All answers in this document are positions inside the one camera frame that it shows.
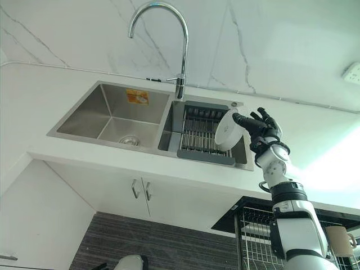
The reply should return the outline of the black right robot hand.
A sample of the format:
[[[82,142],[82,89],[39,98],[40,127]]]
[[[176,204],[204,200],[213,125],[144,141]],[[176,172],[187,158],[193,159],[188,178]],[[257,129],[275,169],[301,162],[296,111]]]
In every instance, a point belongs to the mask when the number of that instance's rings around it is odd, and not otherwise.
[[[232,114],[233,121],[243,127],[250,135],[250,149],[257,155],[261,155],[268,150],[272,141],[280,142],[280,128],[274,118],[265,110],[259,107],[257,112],[250,113],[250,117],[243,116],[238,112]]]

